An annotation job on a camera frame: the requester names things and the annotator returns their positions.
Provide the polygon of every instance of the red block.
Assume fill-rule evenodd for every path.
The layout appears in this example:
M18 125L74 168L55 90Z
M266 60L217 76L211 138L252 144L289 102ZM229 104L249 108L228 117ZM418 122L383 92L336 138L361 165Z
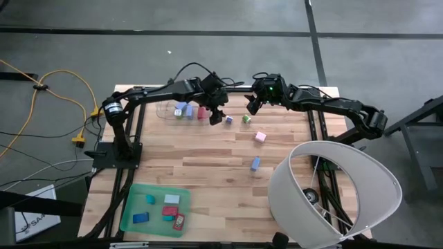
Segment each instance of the red block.
M177 214L177 218L175 219L172 229L181 231L183 229L184 224L185 224L185 216L182 214Z
M163 207L161 211L161 215L172 215L176 216L179 213L178 207Z
M199 112L197 113L197 119L204 119L206 118L206 108L204 107L199 107Z

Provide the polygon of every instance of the green plastic tray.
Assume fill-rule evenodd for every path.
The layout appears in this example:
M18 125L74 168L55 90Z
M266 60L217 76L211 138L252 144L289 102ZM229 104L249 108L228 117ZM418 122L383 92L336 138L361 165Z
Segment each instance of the green plastic tray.
M155 197L154 205L146 203L147 194ZM165 194L179 195L180 203L178 205L165 204ZM187 221L189 221L190 195L189 190L184 189L133 184L129 190L125 211L123 212L123 217L120 222L120 229L125 232L142 232L169 237L181 237L186 230ZM178 206L179 213L185 215L185 223L181 231L172 229L174 221L162 220L161 211L164 206ZM133 224L132 216L144 212L149 212L150 220L148 222Z

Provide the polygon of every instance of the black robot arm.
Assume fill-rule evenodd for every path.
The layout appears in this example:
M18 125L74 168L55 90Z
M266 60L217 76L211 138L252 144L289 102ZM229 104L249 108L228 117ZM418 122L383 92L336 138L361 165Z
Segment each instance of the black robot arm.
M248 111L255 115L263 104L280 105L293 111L323 111L348 117L355 126L359 137L379 138L383 134L387 117L383 110L364 105L358 100L320 96L317 88L300 88L286 85L280 74L265 74L253 83L254 95L245 95L249 100Z
M255 115L263 104L270 104L280 105L293 111L314 110L346 116L355 125L354 131L350 134L351 138L347 138L345 142L348 144L362 138L379 138L383 134L387 121L383 111L364 105L358 100L320 96L319 90L314 87L300 88L292 84L287 86L279 74L266 74L264 77L254 77L254 79L255 82L251 87L229 87L215 73L211 73L204 80L198 77L178 82L170 80L159 88L135 86L124 93L113 93L103 102L102 108L105 110L107 122L115 133L114 146L118 152L116 159L128 160L132 157L132 144L125 133L123 123L138 105L166 100L194 101L211 111L210 124L215 125L225 116L218 106L224 106L228 102L230 92L255 94L245 95L249 100L246 108L252 115ZM127 100L124 108L120 102L123 99Z
M194 101L201 107L211 110L211 125L222 121L223 111L217 107L228 102L225 85L213 74L200 80L198 77L189 80L173 82L170 80L159 88L135 86L127 91L115 92L102 103L107 122L114 130L114 147L117 160L130 160L133 155L132 144L125 133L124 122L134 112L134 109L143 103L176 100L180 102ZM125 107L121 100L127 100Z

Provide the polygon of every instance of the wooden tabletop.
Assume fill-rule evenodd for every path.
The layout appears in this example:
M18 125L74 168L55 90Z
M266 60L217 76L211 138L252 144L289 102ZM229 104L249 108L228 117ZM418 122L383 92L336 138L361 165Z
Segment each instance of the wooden tabletop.
M133 86L117 85L115 90L130 87ZM321 89L338 97L336 87ZM229 103L222 109L234 121L215 126L210 126L208 120L175 120L173 102L146 106L141 136L143 153L134 183L189 189L191 212L181 238L126 232L125 241L265 242L281 230L269 211L267 185L275 167L289 152L311 140L307 114L264 105L256 116L251 116L250 124L244 124L246 104L242 94L230 93ZM131 134L135 134L137 117L138 109ZM325 113L325 119L330 136L347 130L343 116ZM254 141L258 131L266 134L263 144ZM103 140L112 138L112 128L107 125ZM256 156L261 158L261 164L259 170L252 172L249 167ZM309 157L295 158L292 163L301 187L309 187L313 172ZM343 209L355 220L354 186L343 172L336 174ZM78 236L89 232L108 208L115 175L116 170L105 169L92 180ZM314 189L318 189L316 177ZM112 235L118 229L120 213L121 205Z

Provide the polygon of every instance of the blue block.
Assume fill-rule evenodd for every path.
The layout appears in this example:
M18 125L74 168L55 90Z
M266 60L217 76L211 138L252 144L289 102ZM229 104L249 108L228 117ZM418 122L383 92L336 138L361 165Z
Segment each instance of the blue block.
M155 204L155 197L153 197L150 194L147 194L146 195L146 203L154 205Z
M164 221L173 221L173 220L175 220L175 217L173 215L164 215L163 220Z
M252 162L251 170L256 172L258 169L258 166L260 166L260 158L258 156L256 156L254 158L254 161Z
M187 105L186 102L178 102L178 103L175 104L175 109L184 111L186 105Z
M186 112L185 112L185 117L187 119L192 119L192 105L188 104L186 106Z
M150 214L148 212L142 214L134 214L132 216L132 223L142 223L150 220Z

